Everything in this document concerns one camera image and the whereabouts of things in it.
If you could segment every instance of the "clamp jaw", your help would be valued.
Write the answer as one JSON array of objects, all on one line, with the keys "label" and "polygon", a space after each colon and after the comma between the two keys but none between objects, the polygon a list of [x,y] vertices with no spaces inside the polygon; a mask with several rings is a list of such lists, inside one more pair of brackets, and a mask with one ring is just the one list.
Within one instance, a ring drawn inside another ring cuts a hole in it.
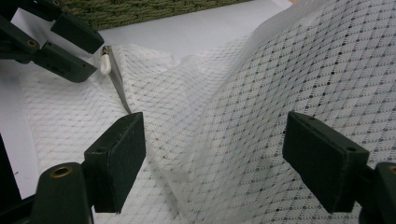
[{"label": "clamp jaw", "polygon": [[96,68],[59,46],[36,40],[10,21],[18,7],[46,21],[56,21],[51,31],[89,53],[96,52],[104,39],[72,14],[62,12],[60,0],[2,0],[0,2],[0,59],[30,61],[72,82],[85,81]]},{"label": "clamp jaw", "polygon": [[0,223],[92,224],[92,207],[119,214],[146,158],[143,113],[118,119],[84,158],[49,168],[35,195],[22,200],[0,134]]},{"label": "clamp jaw", "polygon": [[329,213],[362,209],[360,224],[396,223],[396,163],[366,165],[370,152],[313,117],[289,112],[283,158]]}]

